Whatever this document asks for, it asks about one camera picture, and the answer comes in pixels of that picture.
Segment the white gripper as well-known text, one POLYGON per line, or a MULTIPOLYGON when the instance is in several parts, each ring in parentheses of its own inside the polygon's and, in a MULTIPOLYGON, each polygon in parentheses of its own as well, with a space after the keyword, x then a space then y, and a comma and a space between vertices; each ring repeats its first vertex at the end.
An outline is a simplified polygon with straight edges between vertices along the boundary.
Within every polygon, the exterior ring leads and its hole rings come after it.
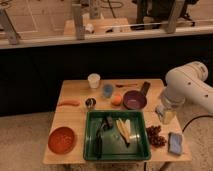
POLYGON ((161 101, 155 108, 159 120, 167 125, 169 124, 176 115, 175 105, 161 101))

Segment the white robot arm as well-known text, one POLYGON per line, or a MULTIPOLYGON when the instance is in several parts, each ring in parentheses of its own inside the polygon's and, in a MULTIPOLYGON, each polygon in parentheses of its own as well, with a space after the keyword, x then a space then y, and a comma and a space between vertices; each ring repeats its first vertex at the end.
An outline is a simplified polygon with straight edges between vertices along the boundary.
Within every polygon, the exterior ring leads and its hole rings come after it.
POLYGON ((165 76, 166 87, 160 94, 160 104, 155 111, 163 124, 169 124, 179 108, 188 99, 213 114, 213 87, 205 80, 208 68, 199 61, 169 70, 165 76))

